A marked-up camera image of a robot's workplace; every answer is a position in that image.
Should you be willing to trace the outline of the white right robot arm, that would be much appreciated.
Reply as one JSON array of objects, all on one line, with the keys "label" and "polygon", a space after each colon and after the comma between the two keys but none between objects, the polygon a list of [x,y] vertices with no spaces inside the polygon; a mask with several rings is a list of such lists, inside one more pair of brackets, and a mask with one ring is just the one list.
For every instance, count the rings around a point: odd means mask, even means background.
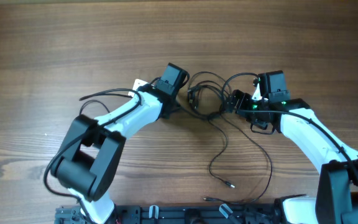
[{"label": "white right robot arm", "polygon": [[251,126],[283,134],[319,172],[316,197],[277,200],[283,223],[358,223],[358,151],[336,137],[301,98],[292,99],[282,71],[254,76],[253,94],[234,90],[223,97],[223,110]]}]

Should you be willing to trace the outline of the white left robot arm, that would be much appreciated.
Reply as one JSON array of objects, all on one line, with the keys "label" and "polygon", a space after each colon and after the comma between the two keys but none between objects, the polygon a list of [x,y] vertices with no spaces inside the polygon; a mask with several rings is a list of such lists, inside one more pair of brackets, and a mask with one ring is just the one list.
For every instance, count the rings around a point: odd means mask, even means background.
[{"label": "white left robot arm", "polygon": [[132,88],[98,92],[97,96],[118,95],[130,100],[114,111],[96,118],[79,114],[72,122],[57,154],[46,167],[49,175],[75,198],[73,223],[116,222],[116,206],[108,192],[119,165],[126,140],[144,126],[168,118],[179,90],[189,73],[169,63],[159,78],[147,83],[136,80]]}]

